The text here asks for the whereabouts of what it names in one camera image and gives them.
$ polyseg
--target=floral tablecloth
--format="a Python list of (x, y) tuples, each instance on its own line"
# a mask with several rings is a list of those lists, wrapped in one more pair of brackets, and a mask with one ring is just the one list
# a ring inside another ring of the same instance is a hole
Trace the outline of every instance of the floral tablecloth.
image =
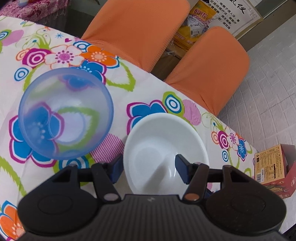
[[(40, 74), (60, 67), (92, 73), (106, 85), (114, 102), (106, 139), (74, 160), (52, 160), (32, 151), (18, 126), (24, 90)], [(110, 162), (123, 152), (134, 125), (152, 113), (167, 112), (189, 122), (205, 144), (211, 168), (230, 164), (254, 175), (256, 150), (211, 113), (152, 74), (55, 29), (0, 17), (0, 83), (0, 233), (6, 240), (16, 240), (24, 232), (17, 216), (23, 196), (69, 163), (85, 168)], [(216, 191), (219, 185), (209, 183), (208, 188)]]
[(0, 16), (3, 15), (37, 22), (60, 9), (66, 8), (69, 0), (39, 0), (23, 8), (19, 8), (18, 2), (10, 1), (0, 10)]

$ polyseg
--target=barcode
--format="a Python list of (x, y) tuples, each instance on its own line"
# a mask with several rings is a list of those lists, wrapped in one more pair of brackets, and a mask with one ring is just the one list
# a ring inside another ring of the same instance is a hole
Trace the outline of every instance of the barcode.
[(261, 182), (261, 173), (258, 173), (257, 175), (256, 175), (256, 181), (257, 182)]

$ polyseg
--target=bowl rim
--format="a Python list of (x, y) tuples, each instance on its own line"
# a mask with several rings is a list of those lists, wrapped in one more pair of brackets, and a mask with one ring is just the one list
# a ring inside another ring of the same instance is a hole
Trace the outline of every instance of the bowl rim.
[(142, 194), (145, 195), (144, 193), (138, 193), (138, 189), (136, 188), (136, 186), (134, 185), (134, 183), (131, 180), (131, 175), (129, 172), (129, 168), (126, 168), (128, 166), (128, 160), (127, 160), (127, 154), (126, 154), (126, 148), (130, 148), (130, 142), (132, 140), (132, 137), (135, 135), (135, 133), (137, 133), (138, 129), (142, 127), (142, 125), (144, 125), (145, 123), (153, 120), (153, 119), (159, 119), (159, 118), (165, 118), (165, 119), (171, 119), (174, 120), (176, 122), (178, 122), (179, 124), (183, 125), (184, 127), (186, 127), (192, 135), (195, 136), (197, 142), (200, 144), (202, 152), (204, 153), (205, 156), (205, 164), (206, 165), (210, 165), (209, 164), (209, 156), (207, 154), (207, 149), (205, 148), (204, 142), (202, 141), (200, 135), (197, 133), (197, 130), (191, 126), (188, 122), (186, 122), (185, 120), (183, 120), (181, 117), (176, 116), (174, 114), (171, 113), (153, 113), (150, 115), (145, 116), (144, 118), (142, 118), (141, 120), (139, 120), (137, 122), (137, 124), (132, 128), (132, 130), (130, 131), (127, 139), (126, 139), (126, 143), (124, 146), (124, 151), (123, 151), (123, 166), (124, 166), (124, 171), (126, 174), (126, 179), (128, 181), (128, 185), (130, 186), (131, 191), (134, 194)]
[[(32, 90), (34, 90), (34, 88), (42, 83), (44, 80), (54, 76), (54, 75), (58, 75), (58, 74), (76, 74), (76, 75), (83, 75), (84, 78), (86, 79), (91, 79), (93, 80), (93, 83), (96, 84), (98, 87), (101, 88), (102, 93), (105, 96), (105, 99), (107, 100), (108, 103), (108, 107), (109, 107), (109, 124), (106, 128), (106, 131), (104, 133), (104, 135), (102, 136), (102, 138), (96, 142), (96, 144), (94, 144), (91, 148), (88, 148), (87, 151), (81, 152), (79, 155), (72, 155), (72, 156), (67, 156), (64, 157), (62, 155), (56, 155), (56, 156), (48, 156), (48, 155), (44, 155), (43, 153), (39, 153), (39, 150), (36, 151), (35, 145), (31, 142), (31, 140), (28, 138), (26, 132), (25, 132), (25, 126), (24, 126), (24, 118), (23, 118), (23, 114), (22, 111), (24, 109), (24, 104), (25, 101), (27, 99), (27, 97), (29, 96), (29, 94), (31, 93)], [(113, 123), (113, 118), (114, 118), (114, 104), (113, 104), (113, 100), (111, 97), (110, 92), (108, 91), (107, 87), (102, 83), (102, 81), (100, 81), (96, 76), (94, 76), (93, 74), (86, 72), (82, 69), (77, 69), (77, 68), (58, 68), (58, 69), (52, 69), (49, 70), (43, 74), (41, 74), (40, 76), (38, 76), (33, 82), (30, 83), (30, 85), (27, 87), (27, 89), (25, 90), (24, 94), (22, 95), (22, 98), (20, 100), (20, 104), (19, 104), (19, 109), (18, 109), (18, 120), (19, 120), (19, 128), (20, 128), (20, 132), (25, 140), (25, 142), (29, 145), (29, 147), (37, 152), (38, 154), (53, 159), (53, 160), (71, 160), (71, 159), (76, 159), (82, 156), (85, 156), (86, 154), (90, 153), (92, 150), (94, 150), (96, 147), (98, 147), (103, 140), (106, 138), (106, 136), (108, 135), (112, 123)]]

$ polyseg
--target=blue star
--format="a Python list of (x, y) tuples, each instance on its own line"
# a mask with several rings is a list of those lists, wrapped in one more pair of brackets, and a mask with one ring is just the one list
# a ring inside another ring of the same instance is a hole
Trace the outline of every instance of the blue star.
[(55, 37), (58, 39), (58, 38), (62, 38), (62, 37), (64, 37), (64, 35), (63, 35), (62, 33), (59, 33), (59, 34), (57, 34)]

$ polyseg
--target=yellow plastic bag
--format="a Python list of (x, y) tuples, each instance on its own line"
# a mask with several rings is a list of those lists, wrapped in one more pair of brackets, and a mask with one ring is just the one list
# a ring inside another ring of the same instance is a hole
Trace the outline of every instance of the yellow plastic bag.
[(174, 36), (174, 44), (188, 51), (197, 39), (208, 29), (208, 24), (215, 19), (216, 12), (202, 0), (191, 9), (183, 26)]

